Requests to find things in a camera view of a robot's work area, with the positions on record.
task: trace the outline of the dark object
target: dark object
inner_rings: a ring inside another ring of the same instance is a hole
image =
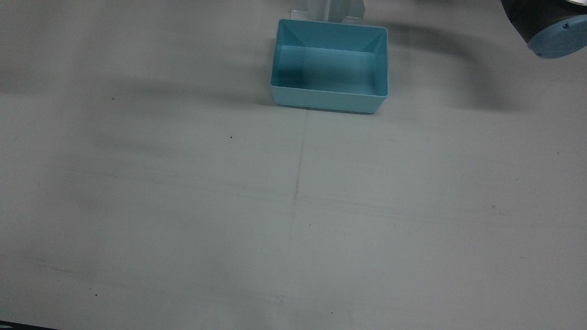
[[[7,330],[57,330],[57,329],[43,328],[40,326],[26,325],[26,324],[6,322],[6,321],[0,321],[0,329],[7,329]]]
[[[541,58],[560,58],[587,46],[587,6],[570,0],[501,0],[508,19]]]

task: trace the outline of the blue plastic bin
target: blue plastic bin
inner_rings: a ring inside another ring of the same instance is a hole
[[[387,97],[387,29],[280,20],[271,90],[278,105],[374,113]]]

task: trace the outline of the blue plastic cap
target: blue plastic cap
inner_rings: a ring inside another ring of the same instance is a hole
[[[561,58],[587,46],[587,15],[575,16],[536,33],[528,42],[536,55]]]

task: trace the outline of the tabletop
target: tabletop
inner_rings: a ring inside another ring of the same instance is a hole
[[[365,3],[373,115],[273,103],[287,0],[0,2],[0,319],[587,328],[587,51]]]

